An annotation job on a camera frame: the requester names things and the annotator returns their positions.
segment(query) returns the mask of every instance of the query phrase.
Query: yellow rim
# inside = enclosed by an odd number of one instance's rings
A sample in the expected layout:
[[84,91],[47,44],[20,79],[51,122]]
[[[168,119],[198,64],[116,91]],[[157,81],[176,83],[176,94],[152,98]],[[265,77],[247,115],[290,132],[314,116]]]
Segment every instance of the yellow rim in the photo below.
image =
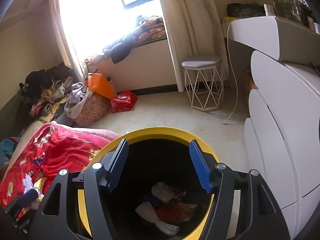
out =
[[[120,136],[119,138],[113,140],[108,145],[106,145],[101,151],[92,159],[92,161],[88,164],[88,166],[92,165],[95,162],[99,162],[103,159],[103,157],[108,152],[115,151],[117,146],[119,145],[120,141],[122,139],[128,140],[129,144],[148,140],[148,139],[168,139],[168,140],[174,140],[180,143],[183,143],[187,146],[189,146],[189,143],[192,140],[197,140],[199,146],[204,152],[210,153],[213,155],[213,157],[216,159],[217,162],[220,162],[217,155],[214,153],[214,151],[210,148],[207,143],[205,143],[202,139],[200,139],[198,136],[193,135],[192,133],[189,133],[184,130],[180,130],[177,128],[171,128],[171,127],[150,127],[150,128],[143,128],[140,130],[136,130],[130,133],[127,133],[123,136]],[[211,201],[209,204],[209,207],[211,206],[213,201],[213,196],[211,197]],[[79,213],[80,213],[80,219],[85,227],[85,229],[88,231],[88,233],[91,235],[89,221],[87,217],[87,210],[85,207],[85,200],[84,200],[84,191],[78,190],[78,203],[79,203]],[[187,237],[185,237],[185,240],[198,240],[200,238],[201,232],[204,228],[205,222],[207,220],[207,217],[209,215],[209,208],[207,210],[207,213],[201,223],[198,225],[198,227]]]

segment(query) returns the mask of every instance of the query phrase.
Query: tile floor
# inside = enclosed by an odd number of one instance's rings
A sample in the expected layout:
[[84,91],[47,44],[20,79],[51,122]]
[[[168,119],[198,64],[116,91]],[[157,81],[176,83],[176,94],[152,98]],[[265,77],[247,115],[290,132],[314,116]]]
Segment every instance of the tile floor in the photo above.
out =
[[[170,126],[191,132],[215,151],[221,162],[236,171],[249,171],[244,142],[244,121],[249,111],[244,94],[239,92],[235,113],[223,122],[234,108],[236,91],[225,89],[225,99],[220,109],[204,113],[190,107],[186,92],[170,92],[139,96],[135,108],[129,112],[108,114],[89,128],[108,129],[119,134],[152,126]],[[239,214],[240,192],[235,192],[234,205],[227,238],[235,235]]]

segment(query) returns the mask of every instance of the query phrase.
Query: silver screw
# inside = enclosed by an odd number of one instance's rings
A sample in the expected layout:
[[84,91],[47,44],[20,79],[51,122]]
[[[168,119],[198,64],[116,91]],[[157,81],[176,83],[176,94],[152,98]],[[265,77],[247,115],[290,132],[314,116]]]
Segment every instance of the silver screw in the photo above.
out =
[[259,171],[257,171],[257,170],[252,170],[252,171],[251,171],[251,175],[253,175],[253,176],[258,176],[258,175],[259,175]]
[[223,164],[223,163],[218,163],[218,164],[217,164],[217,168],[218,168],[219,170],[224,170],[224,169],[226,168],[226,165]]
[[102,167],[102,163],[94,163],[92,164],[92,168],[95,170],[98,170]]
[[68,171],[66,169],[63,169],[63,170],[59,171],[59,174],[61,176],[66,175],[67,173],[68,173]]

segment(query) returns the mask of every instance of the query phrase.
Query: red blanket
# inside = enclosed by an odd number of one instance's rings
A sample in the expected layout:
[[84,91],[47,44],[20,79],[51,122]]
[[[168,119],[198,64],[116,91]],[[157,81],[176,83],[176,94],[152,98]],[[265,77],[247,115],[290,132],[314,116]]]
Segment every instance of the red blanket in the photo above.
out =
[[14,197],[23,194],[22,180],[26,174],[31,176],[32,183],[47,178],[42,191],[45,194],[61,169],[81,171],[88,165],[89,157],[109,142],[100,136],[74,132],[52,123],[43,125],[0,183],[0,205],[4,208]]

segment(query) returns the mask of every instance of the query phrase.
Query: blue gripper pad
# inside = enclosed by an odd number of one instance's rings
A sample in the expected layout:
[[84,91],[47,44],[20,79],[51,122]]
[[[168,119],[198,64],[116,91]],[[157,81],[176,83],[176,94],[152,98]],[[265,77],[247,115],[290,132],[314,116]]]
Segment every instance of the blue gripper pad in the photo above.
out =
[[198,175],[201,187],[205,189],[209,194],[210,192],[212,192],[212,189],[213,189],[213,186],[210,180],[212,167],[210,163],[207,163],[204,159],[203,154],[206,154],[206,153],[204,153],[201,150],[196,140],[192,140],[189,145],[189,154],[193,162],[193,166],[196,169],[196,173]]
[[112,192],[117,187],[124,164],[127,160],[129,153],[129,143],[127,140],[122,139],[115,153],[113,154],[109,164],[106,167],[107,181],[109,192]]

